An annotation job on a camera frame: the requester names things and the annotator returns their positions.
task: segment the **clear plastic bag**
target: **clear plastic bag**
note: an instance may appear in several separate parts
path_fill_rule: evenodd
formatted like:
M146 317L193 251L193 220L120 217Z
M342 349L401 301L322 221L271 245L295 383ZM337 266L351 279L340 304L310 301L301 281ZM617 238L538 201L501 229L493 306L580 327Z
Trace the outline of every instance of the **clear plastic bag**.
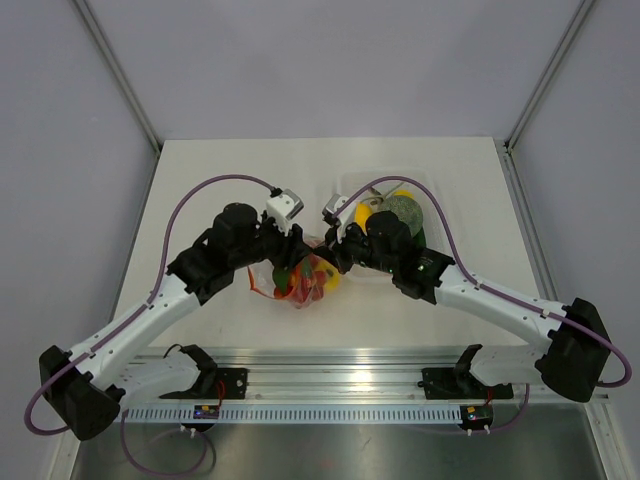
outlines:
M305 238L310 246L321 240ZM251 290L275 300L285 300L296 308L305 308L322 300L340 284L340 273L324 258L307 255L292 271L275 269L264 261L247 268Z

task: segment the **cable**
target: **cable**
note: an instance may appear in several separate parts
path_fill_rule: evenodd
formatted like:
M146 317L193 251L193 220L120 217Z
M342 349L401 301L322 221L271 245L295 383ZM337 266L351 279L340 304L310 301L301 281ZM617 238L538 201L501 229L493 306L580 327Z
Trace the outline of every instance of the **cable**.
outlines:
M173 350L176 347L180 347L182 348L182 345L180 345L179 343L174 343L173 345L171 345L166 352L164 352L164 355L162 356L162 358L167 358L167 356L169 355L169 353L171 353L171 350Z
M222 380L218 380L218 383L216 383L216 390L218 391L218 412L220 412L222 400L227 395L227 387Z
M504 433L511 430L518 423L520 423L520 421L522 420L522 417L524 416L526 411L529 409L530 396L531 396L531 387L527 383L524 386L524 397L522 399L522 406L520 407L520 410L518 410L518 413L516 413L511 418L511 420L509 420L507 423L504 423L502 425L499 425L495 428L490 429L490 433L501 433L501 432ZM406 429L415 430L421 433L438 433L443 435L468 435L468 433L463 430L435 430L430 428L420 428L414 425L403 425L403 427ZM487 434L487 431L485 430L475 430L471 432L471 435L486 435L486 434Z
M531 387L527 383L524 387L524 399L522 400L522 406L520 407L520 410L518 410L518 413L516 413L515 416L511 420L509 420L507 423L497 426L495 428L492 428L491 433L506 432L508 430L511 430L513 427L515 427L518 423L520 423L520 420L522 420L522 417L524 416L525 412L529 409L530 396L531 396ZM473 434L475 435L483 434L483 433L484 431L473 432Z
M492 401L493 401L493 387L489 387L487 389L487 401L484 402L483 407L486 407L487 405L491 404Z
M264 180L261 180L256 177L252 177L251 175L229 174L229 175L219 175L217 177L209 178L208 180L205 180L204 182L196 185L191 190L189 190L189 192L187 192L187 194L182 198L182 200L178 202L178 205L176 205L173 212L171 213L171 217L169 217L169 222L167 223L167 228L165 230L164 239L162 242L162 254L160 255L160 267L158 269L158 275L156 276L156 281L153 286L153 289L151 290L149 298L147 298L147 301L145 304L140 305L140 307L138 307L138 309L135 312L133 312L131 316L129 316L125 321L123 321L120 325L114 328L111 332L106 334L100 341L96 342L96 344L91 348L91 354L94 354L95 352L100 350L104 345L110 342L114 337L119 335L120 332L122 332L125 328L131 325L140 315L142 315L142 313L153 302L153 300L156 298L156 295L158 294L158 291L160 290L162 278L164 277L164 271L167 266L167 255L169 253L169 239L171 238L171 230L173 230L173 224L175 223L176 218L180 213L180 210L182 210L182 207L184 207L184 205L191 199L191 197L193 197L196 193L198 193L204 187L216 182L220 182L222 180L246 180L249 182L254 182L259 185L262 185L263 187L266 187L272 192L275 189L275 187L268 184ZM34 433L36 435L42 435L42 436L57 435L59 433L63 433L69 430L69 427L66 427L66 426L56 428L53 430L44 430L35 426L31 418L33 414L33 408L36 402L38 401L38 399L47 390L49 390L51 386L60 377L62 377L65 373L67 373L71 369L75 368L80 362L86 360L89 356L90 354L88 352L82 353L76 359L74 359L73 361L68 363L65 367L63 367L60 371L56 372L49 380L44 382L38 390L36 390L36 393L33 394L31 399L29 400L29 403L27 403L27 407L25 408L25 411L24 411L23 421L25 426L27 427L27 430L29 430L31 433Z
M145 467L144 465L141 465L140 463L138 463L138 461L133 458L133 455L131 454L131 452L129 451L129 447L127 446L127 441L125 438L125 429L124 429L124 424L125 424L125 420L127 418L127 416L129 415L129 410L125 410L124 412L122 412L121 418L120 418L120 444L122 445L122 451L124 452L124 456L127 458L127 460L129 461L129 463L131 463L131 465L134 466L134 468L136 470L138 470L141 473L144 473L146 475L152 475L154 477L158 477L158 478L184 478L184 477L188 477L190 475L193 475L203 464L204 459L207 456L207 447L211 448L211 452L214 455L214 461L215 461L215 449L213 448L213 444L211 443L211 440L209 440L209 438L201 432L198 432L195 429L191 430L192 435L198 435L198 437L200 437L202 439L202 453L200 454L200 458L198 459L198 461L190 468L188 468L187 470L184 470L182 472L176 472L176 473L163 473L163 472L156 472L154 470L151 470L147 467Z
M449 241L449 245L451 246L451 252L453 253L453 258L455 259L456 263L458 264L458 268L460 268L460 271L462 272L462 274L465 276L465 278L471 282L472 285L474 285L477 288L481 288L482 290L485 290L493 295L495 295L496 297L502 298L503 300L506 300L508 302L511 302L515 305L518 305L522 308L526 308L527 310L530 310L534 313L537 313L538 315L542 315L544 313L544 310L536 305L532 305L529 304L527 302L524 302L518 298L512 297L511 295L501 292L500 290L497 290L493 287L490 287L488 285L485 284L481 284L478 285L478 281L469 273L469 271L467 270L467 268L464 266L464 264L462 263L462 259L460 258L460 254L458 253L458 248L456 247L456 243L453 239L453 234L451 233L451 228L449 228L449 222L447 221L447 218L444 214L444 211L442 210L442 207L440 206L440 204L438 203L438 200L436 199L436 197L433 195L433 193L431 193L431 191L425 187L424 185L422 185L420 182L413 180L412 178L409 177L404 177L401 175L389 175L389 176L385 176L385 177L381 177L378 178L377 180L373 180L369 183L367 183L364 187L362 187L360 190L358 190L356 193L354 193L351 197L349 197L349 199L344 203L344 205L342 205L334 214L334 218L337 218L338 215L340 215L349 205L351 205L354 201L356 201L358 199L358 197L360 195L362 195L363 193L365 193L366 191L369 190L369 188L373 187L374 185L377 185L378 183L381 182L386 182L389 180L396 180L396 181L403 181L406 183L410 183L411 185L414 185L416 187L418 187L420 190L422 190L422 192L424 192L424 194L429 197L429 200L431 200L431 203L433 204L433 206L435 207L436 211L438 212L438 216L440 217L440 222L442 223L442 226L444 227L444 231L447 235L447 240ZM608 350L611 351L611 353L613 353L616 357L618 357L620 359L620 362L622 362L622 366L624 367L624 375L622 376L622 378L620 380L616 380L615 382L598 382L597 386L598 387L604 387L604 388L616 388L616 387L621 387L623 385L626 385L627 383L629 383L629 380L631 380L631 375L632 375L632 368L631 368L631 363L629 363L629 360L627 359L627 357L624 355L624 353L622 353L622 351L616 347L615 345L613 345L609 340L607 340L606 338L598 335L597 333L595 333L594 331L588 329L587 327L580 325L579 323L569 319L569 318L565 318L562 317L556 313L553 312L549 312L549 317L553 318L554 320L558 320L559 322L565 323L567 325L569 325L570 327L575 328L576 330L584 333L585 335L591 337L592 339L594 339L595 341L597 341L598 343L600 343L602 346L604 346L605 348L607 348Z

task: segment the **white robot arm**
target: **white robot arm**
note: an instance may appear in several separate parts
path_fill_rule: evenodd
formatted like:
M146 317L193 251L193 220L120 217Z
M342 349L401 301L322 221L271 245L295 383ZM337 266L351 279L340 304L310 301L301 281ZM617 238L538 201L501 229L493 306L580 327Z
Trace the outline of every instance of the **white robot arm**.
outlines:
M317 255L341 273L354 264L388 272L403 294L463 310L527 342L471 345L455 367L429 378L423 371L427 398L487 398L488 387L508 383L544 383L574 401L591 398L612 349L592 304L576 299L567 306L489 282L454 258L418 246L409 227L389 211L369 217L363 232L353 221L354 209L346 197L329 201L323 215L331 228ZM446 396L429 397L436 390Z
M609 339L593 305L580 299L562 305L486 281L448 255L417 246L408 226L391 212L372 215L365 233L345 204L344 197L334 196L325 207L331 228L313 250L316 255L341 273L354 264L389 272L403 294L466 311L527 342L471 345L455 367L439 369L437 378L429 380L423 371L427 398L436 391L444 397L434 398L484 399L488 388L505 383L544 383L575 401L591 398L613 348L606 347ZM272 194L261 222L248 205L227 206L212 228L169 264L150 303L141 302L68 351L53 346L41 355L44 397L80 440L107 428L121 409L170 392L202 398L211 389L217 366L195 345L142 366L129 366L130 361L230 285L235 270L265 259L293 269L312 251L302 229L292 224L301 209L302 201L288 190Z
M171 392L187 391L197 398L211 391L218 381L217 365L196 345L141 366L130 362L168 327L229 286L236 270L264 260L293 269L311 252L302 229L292 223L302 208L289 190L272 194L261 221L249 205L228 205L168 265L149 303L140 302L67 351L52 346L40 356L44 397L80 440L103 431L122 409Z

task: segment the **gray wall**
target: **gray wall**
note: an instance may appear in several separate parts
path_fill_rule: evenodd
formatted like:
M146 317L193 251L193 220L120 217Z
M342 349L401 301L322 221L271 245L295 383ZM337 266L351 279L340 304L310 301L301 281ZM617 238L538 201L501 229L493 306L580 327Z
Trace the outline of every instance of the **gray wall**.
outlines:
M637 0L599 2L515 157L562 298L595 303L636 367L632 383L611 392L634 454L640 451L638 18ZM615 359L609 366L608 378L620 374Z
M578 0L91 0L164 138L505 138Z
M65 0L0 14L0 478L40 478L38 356L108 320L153 156ZM59 420L45 404L36 420Z

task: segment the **white table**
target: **white table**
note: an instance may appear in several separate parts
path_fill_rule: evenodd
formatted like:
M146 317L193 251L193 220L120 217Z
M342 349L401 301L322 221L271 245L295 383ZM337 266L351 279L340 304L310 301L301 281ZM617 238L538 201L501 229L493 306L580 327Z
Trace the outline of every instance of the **white table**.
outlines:
M118 304L118 314L146 298L158 268L162 237L176 203L202 180L251 174L291 188L305 202L297 217L322 236L321 209L344 170L422 168L435 185L467 266L488 279L539 295L498 155L491 138L329 138L171 140L164 146ZM264 188L230 181L207 187L183 209L169 261L234 201L261 210ZM404 297L389 285L344 280L305 310L249 291L245 271L203 308L165 331L153 346L317 349L450 347L522 343L472 315Z

